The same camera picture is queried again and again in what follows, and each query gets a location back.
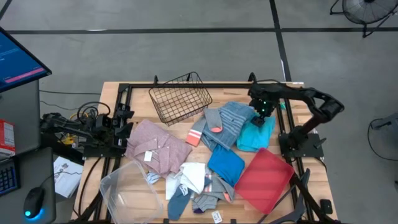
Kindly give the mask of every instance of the black wire basket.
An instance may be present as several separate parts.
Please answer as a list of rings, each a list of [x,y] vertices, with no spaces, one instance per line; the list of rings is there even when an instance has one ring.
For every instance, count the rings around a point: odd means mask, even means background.
[[[213,102],[196,72],[155,84],[149,95],[161,122],[167,126],[202,112]]]

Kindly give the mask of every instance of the black floor line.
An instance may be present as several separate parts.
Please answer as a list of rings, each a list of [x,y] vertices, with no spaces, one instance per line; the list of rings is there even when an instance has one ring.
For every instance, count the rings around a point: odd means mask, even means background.
[[[12,0],[7,0],[6,3],[3,5],[2,9],[0,10],[0,20],[2,19],[2,17],[4,16],[4,14],[6,13],[8,7],[10,6]]]
[[[278,42],[279,55],[282,63],[285,81],[291,82],[292,76],[290,75],[289,63],[287,62],[284,38],[282,37],[281,28],[279,24],[278,12],[276,10],[275,0],[269,0],[271,5],[272,19],[274,20],[276,40]]]
[[[281,28],[281,32],[362,32],[362,27],[340,28]],[[397,32],[398,27],[379,27],[376,32]]]
[[[361,27],[340,28],[280,28],[281,33],[307,32],[362,32]],[[8,30],[10,34],[197,34],[197,33],[261,33],[276,32],[268,27],[201,27],[201,28],[165,28],[165,29],[92,29],[92,30]],[[380,27],[377,32],[398,32],[398,27]]]
[[[8,33],[10,34],[192,34],[241,32],[275,32],[275,29],[262,27],[204,27],[171,29],[8,30]]]

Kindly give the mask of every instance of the clear plastic bin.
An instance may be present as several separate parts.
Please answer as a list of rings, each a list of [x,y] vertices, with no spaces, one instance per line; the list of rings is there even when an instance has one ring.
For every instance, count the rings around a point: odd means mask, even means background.
[[[162,202],[137,161],[104,177],[99,189],[117,224],[150,223],[162,214]]]

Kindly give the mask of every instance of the wooden table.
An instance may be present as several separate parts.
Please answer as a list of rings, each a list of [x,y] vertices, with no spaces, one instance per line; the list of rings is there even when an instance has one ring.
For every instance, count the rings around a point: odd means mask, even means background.
[[[109,107],[112,110],[113,108],[115,108],[116,96],[119,84],[120,84],[119,82],[105,82],[102,89],[100,101],[109,105]],[[288,84],[294,87],[303,86],[303,83],[288,83]],[[148,91],[149,91],[148,88],[133,89],[131,97],[131,109],[135,111],[135,114],[131,119],[131,122],[134,122],[135,123],[134,125],[136,126],[136,123],[139,123],[143,119],[149,119],[158,124],[160,127],[167,130],[169,133],[173,134],[174,136],[180,139],[185,139],[188,130],[192,127],[193,123],[198,119],[198,115],[188,118],[177,124],[171,125],[170,127],[167,127],[165,124],[160,122],[156,110],[150,100]],[[209,88],[208,91],[211,97],[213,98],[213,103],[209,106],[209,108],[219,108],[228,101],[239,101],[246,104],[250,102],[250,97],[248,96],[247,89]],[[304,102],[291,100],[290,104],[292,106],[294,123],[296,125],[303,124],[312,117],[310,111],[308,110]],[[99,105],[98,110],[100,113],[105,113],[107,111],[107,109],[102,105]],[[290,129],[289,129],[289,123],[287,122],[288,119],[286,111],[283,110],[282,114],[284,116],[286,131],[289,132]],[[279,124],[277,123],[274,132],[272,133],[268,150],[281,157],[279,143],[277,140],[279,133],[280,129],[279,129]],[[233,147],[233,151],[237,155],[239,155],[242,159],[244,159],[246,166],[250,164],[251,160],[255,155],[255,153],[252,152],[243,152],[237,150],[236,146]],[[211,156],[211,151],[201,142],[198,147],[193,148],[193,151],[190,153],[190,155],[187,158],[187,162],[207,163],[208,160],[210,159],[210,156]],[[81,188],[86,179],[87,173],[92,167],[95,160],[96,158],[90,158],[85,161],[83,175],[81,177],[81,182],[78,189],[77,198],[75,201],[75,210],[78,210],[78,202],[79,202]],[[314,199],[317,202],[319,202],[320,199],[331,200],[333,205],[333,214],[330,216],[333,219],[337,219],[325,168],[316,159],[303,158],[302,160],[303,160],[304,169],[309,168],[311,170],[310,180],[308,183],[308,189],[311,195],[314,197]],[[82,200],[82,206],[81,206],[82,212],[90,204],[90,202],[98,192],[101,173],[103,170],[103,162],[104,159],[101,159],[99,161],[99,163],[93,170],[90,179],[88,180]],[[129,162],[129,160],[127,158],[123,158],[121,161],[121,165],[126,164],[127,162]],[[111,161],[109,169],[112,169],[112,167],[113,167],[113,161]],[[163,219],[167,218],[167,204],[168,204],[168,201],[165,200],[165,180],[160,179],[158,182],[154,184],[154,188],[156,189],[163,203],[164,210],[161,217],[156,218],[152,223],[162,223]],[[105,219],[106,205],[103,203],[102,206],[103,207],[101,209],[100,219]],[[236,195],[235,201],[233,203],[219,201],[216,209],[220,211],[221,216],[223,218],[223,222],[225,223],[230,223],[231,219],[233,218],[237,219],[238,223],[256,223],[263,216],[263,214],[258,212],[247,201],[243,200],[242,197],[240,197],[239,195]],[[275,220],[276,218],[282,217],[285,214],[290,213],[291,211],[293,211],[292,197],[291,195],[288,195],[288,197],[286,197],[272,211],[272,213],[266,218],[264,223],[269,223]],[[206,211],[203,214],[195,214],[192,212],[191,202],[189,202],[180,220],[177,222],[178,223],[214,223],[211,217],[211,211]]]

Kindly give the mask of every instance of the paper sheet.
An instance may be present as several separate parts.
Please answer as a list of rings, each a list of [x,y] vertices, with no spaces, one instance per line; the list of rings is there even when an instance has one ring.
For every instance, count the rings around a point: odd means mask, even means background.
[[[58,157],[54,165],[54,183],[55,183],[55,192],[66,197],[70,198],[74,191],[77,189],[80,183],[81,173],[83,172],[83,166],[76,164],[68,159]],[[77,172],[79,174],[66,174],[57,172],[68,172],[74,173]]]

